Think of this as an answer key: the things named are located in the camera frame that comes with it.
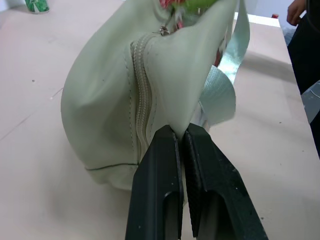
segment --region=green can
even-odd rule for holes
[[[47,0],[25,0],[25,4],[33,14],[43,14],[49,11]]]

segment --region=black pants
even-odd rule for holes
[[[289,55],[300,93],[320,80],[320,33],[304,16],[288,46]],[[310,124],[316,149],[320,156],[320,112]]]

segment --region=bag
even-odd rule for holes
[[[127,0],[84,46],[65,82],[61,116],[97,183],[130,190],[164,125],[181,138],[190,122],[209,126],[232,118],[233,81],[249,42],[244,0],[230,40],[236,6],[237,0],[218,0],[196,23],[186,17],[185,27],[162,35],[169,9],[159,0]],[[212,66],[219,55],[219,67]]]

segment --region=hand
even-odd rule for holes
[[[301,18],[300,15],[306,10],[306,0],[294,0],[288,7],[286,21],[292,26],[297,26]]]

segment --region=table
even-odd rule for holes
[[[60,115],[71,65],[123,2],[49,3],[48,14],[23,6],[0,14],[0,235],[123,240],[130,193],[91,180]],[[235,117],[210,134],[239,170],[270,240],[320,239],[320,161],[282,31],[275,19],[250,21]],[[182,239],[191,232],[186,207]]]

